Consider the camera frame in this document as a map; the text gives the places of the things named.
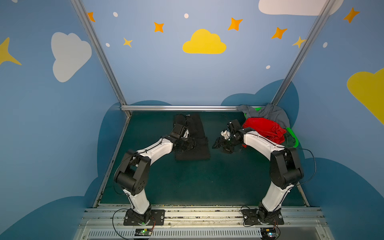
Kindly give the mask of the black t shirt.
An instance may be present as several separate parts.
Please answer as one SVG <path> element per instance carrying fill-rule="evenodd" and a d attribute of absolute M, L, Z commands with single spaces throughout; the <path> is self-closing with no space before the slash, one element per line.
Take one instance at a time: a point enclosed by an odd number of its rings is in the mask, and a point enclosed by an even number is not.
<path fill-rule="evenodd" d="M 178 114 L 174 116 L 174 125 L 181 124 L 189 131 L 189 142 L 174 151 L 177 161 L 206 161 L 209 160 L 209 141 L 206 137 L 201 117 L 198 113 L 191 115 Z"/>

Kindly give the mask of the red t shirt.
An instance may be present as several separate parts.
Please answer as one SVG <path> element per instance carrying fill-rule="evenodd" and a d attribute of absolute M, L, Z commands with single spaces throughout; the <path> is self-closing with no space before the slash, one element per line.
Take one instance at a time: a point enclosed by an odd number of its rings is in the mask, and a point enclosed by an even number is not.
<path fill-rule="evenodd" d="M 264 138 L 276 143 L 285 142 L 284 134 L 287 133 L 278 123 L 265 118 L 248 118 L 242 125 L 243 128 L 252 128 Z"/>

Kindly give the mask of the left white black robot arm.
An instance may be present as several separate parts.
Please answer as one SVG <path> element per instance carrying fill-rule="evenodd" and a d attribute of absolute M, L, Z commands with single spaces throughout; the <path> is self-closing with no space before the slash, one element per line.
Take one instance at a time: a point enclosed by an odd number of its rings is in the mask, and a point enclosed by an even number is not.
<path fill-rule="evenodd" d="M 173 150 L 188 151 L 196 147 L 195 140 L 185 133 L 182 137 L 170 134 L 144 149 L 127 151 L 114 174 L 114 182 L 122 188 L 131 208 L 128 217 L 135 223 L 145 225 L 150 221 L 152 206 L 147 199 L 145 187 L 149 181 L 150 168 L 157 160 Z"/>

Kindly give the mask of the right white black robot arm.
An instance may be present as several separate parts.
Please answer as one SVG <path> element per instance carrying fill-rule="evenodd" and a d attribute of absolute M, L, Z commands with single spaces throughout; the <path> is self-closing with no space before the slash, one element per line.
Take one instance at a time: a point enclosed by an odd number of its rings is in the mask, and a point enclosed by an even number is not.
<path fill-rule="evenodd" d="M 216 139 L 213 149 L 222 149 L 231 154 L 235 146 L 242 144 L 255 149 L 269 160 L 271 184 L 259 204 L 258 218 L 264 223 L 278 218 L 284 199 L 304 177 L 297 149 L 274 143 L 250 127 L 242 128 L 237 120 L 229 122 L 227 127 Z"/>

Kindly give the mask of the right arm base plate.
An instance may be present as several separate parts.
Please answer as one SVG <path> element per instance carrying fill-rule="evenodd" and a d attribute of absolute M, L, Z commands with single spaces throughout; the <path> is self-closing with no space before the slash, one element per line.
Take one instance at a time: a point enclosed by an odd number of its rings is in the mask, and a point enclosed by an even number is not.
<path fill-rule="evenodd" d="M 243 215 L 243 225 L 244 227 L 252 227 L 256 225 L 284 225 L 283 216 L 281 214 L 281 209 L 268 212 L 264 209 L 241 209 Z"/>

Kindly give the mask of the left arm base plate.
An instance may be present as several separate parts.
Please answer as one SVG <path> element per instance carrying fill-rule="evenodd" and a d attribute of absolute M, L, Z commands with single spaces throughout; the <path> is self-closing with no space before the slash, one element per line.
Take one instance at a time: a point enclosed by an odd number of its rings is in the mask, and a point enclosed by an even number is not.
<path fill-rule="evenodd" d="M 124 226 L 147 226 L 154 223 L 159 226 L 164 225 L 165 210 L 147 210 L 143 215 L 136 213 L 133 209 L 126 212 Z"/>

